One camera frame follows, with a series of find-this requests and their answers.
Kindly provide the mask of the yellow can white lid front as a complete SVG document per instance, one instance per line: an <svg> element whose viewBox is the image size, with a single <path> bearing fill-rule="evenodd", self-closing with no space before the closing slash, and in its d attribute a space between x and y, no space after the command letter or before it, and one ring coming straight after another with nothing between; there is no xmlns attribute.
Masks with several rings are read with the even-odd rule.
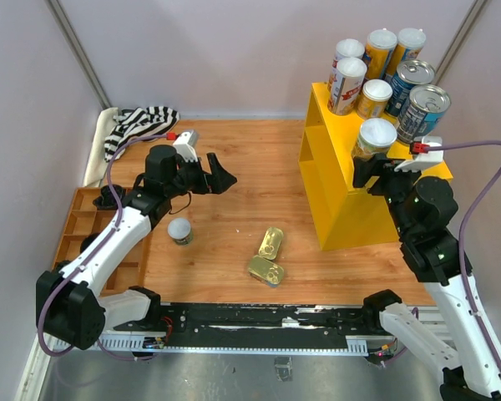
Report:
<svg viewBox="0 0 501 401"><path fill-rule="evenodd" d="M376 154L386 154L397 140L395 126L386 119L372 118L360 126L352 158L371 159Z"/></svg>

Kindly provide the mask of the yellow wooden shelf cabinet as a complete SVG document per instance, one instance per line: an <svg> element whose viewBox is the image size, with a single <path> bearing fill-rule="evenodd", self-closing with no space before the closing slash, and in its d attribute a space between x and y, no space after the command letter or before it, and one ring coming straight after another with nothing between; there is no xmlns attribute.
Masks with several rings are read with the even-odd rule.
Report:
<svg viewBox="0 0 501 401"><path fill-rule="evenodd" d="M387 202L352 186L352 149L362 125L357 113L338 116L327 108L324 82L311 85L299 167L323 251L398 240Z"/></svg>

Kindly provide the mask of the short green can white lid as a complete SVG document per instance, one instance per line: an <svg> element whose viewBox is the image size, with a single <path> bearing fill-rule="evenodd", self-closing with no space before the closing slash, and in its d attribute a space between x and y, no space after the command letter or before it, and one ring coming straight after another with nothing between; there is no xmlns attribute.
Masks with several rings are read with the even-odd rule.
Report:
<svg viewBox="0 0 501 401"><path fill-rule="evenodd" d="M173 242L179 246L185 246L193 241L191 223L183 218L173 219L167 226L167 232Z"/></svg>

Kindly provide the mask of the small can white lid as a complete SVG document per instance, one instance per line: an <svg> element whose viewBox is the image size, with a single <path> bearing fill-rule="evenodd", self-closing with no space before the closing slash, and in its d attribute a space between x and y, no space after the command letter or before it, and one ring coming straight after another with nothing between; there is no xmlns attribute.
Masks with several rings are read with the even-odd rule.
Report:
<svg viewBox="0 0 501 401"><path fill-rule="evenodd" d="M362 119L380 118L392 97L392 86L381 79L368 80L362 87L356 112Z"/></svg>

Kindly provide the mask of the blue can silver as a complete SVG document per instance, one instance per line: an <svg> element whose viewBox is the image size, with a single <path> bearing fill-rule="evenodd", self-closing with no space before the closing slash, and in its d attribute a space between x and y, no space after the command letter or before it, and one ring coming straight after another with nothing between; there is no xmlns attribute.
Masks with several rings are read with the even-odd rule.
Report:
<svg viewBox="0 0 501 401"><path fill-rule="evenodd" d="M389 82L392 96L387 102L385 114L398 117L411 90L418 85L430 84L434 76L435 69L430 63L418 59L400 62Z"/></svg>
<svg viewBox="0 0 501 401"><path fill-rule="evenodd" d="M415 86L397 118L397 140L410 144L431 133L451 106L449 94L433 84Z"/></svg>

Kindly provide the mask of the tall can white lid front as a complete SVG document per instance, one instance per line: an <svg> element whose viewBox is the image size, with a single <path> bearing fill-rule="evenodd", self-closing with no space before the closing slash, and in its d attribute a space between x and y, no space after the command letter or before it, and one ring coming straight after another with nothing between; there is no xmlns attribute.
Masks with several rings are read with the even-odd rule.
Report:
<svg viewBox="0 0 501 401"><path fill-rule="evenodd" d="M336 80L332 83L328 109L335 115L349 114L362 88L367 66L359 58L343 58L336 67Z"/></svg>

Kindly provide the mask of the tall can white lid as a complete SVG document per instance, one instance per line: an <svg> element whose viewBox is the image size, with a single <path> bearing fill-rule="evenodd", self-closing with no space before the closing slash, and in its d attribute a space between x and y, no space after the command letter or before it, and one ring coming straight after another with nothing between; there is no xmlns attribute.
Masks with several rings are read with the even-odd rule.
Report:
<svg viewBox="0 0 501 401"><path fill-rule="evenodd" d="M367 36L362 61L367 66L365 79L381 79L392 53L397 46L397 35L385 28L372 31Z"/></svg>
<svg viewBox="0 0 501 401"><path fill-rule="evenodd" d="M336 67L336 80L332 83L328 109L335 115L349 114L362 88L367 66L359 58L343 58Z"/></svg>

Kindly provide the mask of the red label can white lid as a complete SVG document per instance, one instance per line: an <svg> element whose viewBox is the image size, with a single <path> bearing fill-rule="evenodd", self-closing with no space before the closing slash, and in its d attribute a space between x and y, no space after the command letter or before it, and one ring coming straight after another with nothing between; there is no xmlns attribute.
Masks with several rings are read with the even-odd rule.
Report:
<svg viewBox="0 0 501 401"><path fill-rule="evenodd" d="M327 82L327 87L330 89L331 85L336 79L337 63L343 58L359 58L362 59L365 53L365 46L360 41L353 38L346 38L339 41L335 48L335 55L332 60L331 72Z"/></svg>

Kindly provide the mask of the tall yellow blue can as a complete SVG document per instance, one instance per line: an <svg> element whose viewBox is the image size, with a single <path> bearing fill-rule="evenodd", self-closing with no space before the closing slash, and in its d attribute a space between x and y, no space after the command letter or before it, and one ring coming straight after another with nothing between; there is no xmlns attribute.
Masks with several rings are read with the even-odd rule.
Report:
<svg viewBox="0 0 501 401"><path fill-rule="evenodd" d="M397 46L395 47L387 69L384 80L391 82L393 75L397 71L397 66L405 60L415 59L423 49L427 37L425 32L419 28L404 28L397 35Z"/></svg>

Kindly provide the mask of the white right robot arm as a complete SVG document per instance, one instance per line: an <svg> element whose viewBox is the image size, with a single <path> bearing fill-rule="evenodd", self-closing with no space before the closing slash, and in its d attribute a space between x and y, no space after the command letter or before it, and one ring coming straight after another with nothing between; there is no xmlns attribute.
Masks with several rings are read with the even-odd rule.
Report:
<svg viewBox="0 0 501 401"><path fill-rule="evenodd" d="M450 184L400 170L400 160L384 154L353 163L354 187L376 179L368 192L385 199L403 259L436 302L453 345L427 329L391 290L365 298L363 327L395 336L434 374L442 399L501 400L501 344L484 316L463 245L448 230L458 210Z"/></svg>

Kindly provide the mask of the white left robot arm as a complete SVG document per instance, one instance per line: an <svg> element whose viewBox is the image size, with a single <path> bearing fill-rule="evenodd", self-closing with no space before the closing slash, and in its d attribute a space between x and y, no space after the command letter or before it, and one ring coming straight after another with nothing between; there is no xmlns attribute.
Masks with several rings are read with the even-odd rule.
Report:
<svg viewBox="0 0 501 401"><path fill-rule="evenodd" d="M133 189L118 198L111 222L74 260L59 271L44 272L36 283L36 327L43 351L55 352L44 342L48 334L71 348L86 350L105 330L135 322L146 331L162 320L159 294L130 287L117 295L101 297L106 281L129 252L171 210L180 195L222 194L237 179L226 171L213 153L207 155L210 170L200 160L185 160L172 145L152 147L145 171Z"/></svg>

